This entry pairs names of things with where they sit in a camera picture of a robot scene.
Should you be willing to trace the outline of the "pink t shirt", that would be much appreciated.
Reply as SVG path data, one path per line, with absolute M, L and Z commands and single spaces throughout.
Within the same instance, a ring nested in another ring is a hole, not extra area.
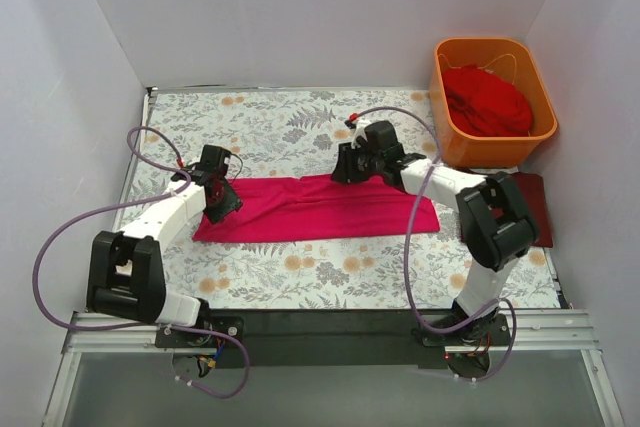
M 375 177 L 342 185 L 328 175 L 239 179 L 243 202 L 220 223 L 203 218 L 192 236 L 205 243 L 271 243 L 401 235 L 415 197 Z

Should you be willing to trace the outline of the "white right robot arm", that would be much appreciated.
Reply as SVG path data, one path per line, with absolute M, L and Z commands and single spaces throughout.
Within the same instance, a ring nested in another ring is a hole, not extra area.
M 417 320 L 429 334 L 454 335 L 469 345 L 479 342 L 496 316 L 512 269 L 539 237 L 538 223 L 513 176 L 465 173 L 408 153 L 387 120 L 352 115 L 345 124 L 351 138 L 338 147 L 332 181 L 353 185 L 378 177 L 417 201 L 429 199 L 457 212 L 472 257 L 466 283 L 448 315 L 433 324 L 423 316 Z

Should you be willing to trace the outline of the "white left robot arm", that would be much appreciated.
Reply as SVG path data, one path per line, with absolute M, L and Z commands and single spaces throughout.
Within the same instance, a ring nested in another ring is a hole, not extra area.
M 152 203 L 118 232 L 99 233 L 93 241 L 86 294 L 87 309 L 145 324 L 178 326 L 193 347 L 205 345 L 213 333 L 203 316 L 205 302 L 176 293 L 165 280 L 163 252 L 195 217 L 212 224 L 237 212 L 242 201 L 227 180 L 234 154 L 206 145 L 200 158 L 175 173 L 164 198 Z

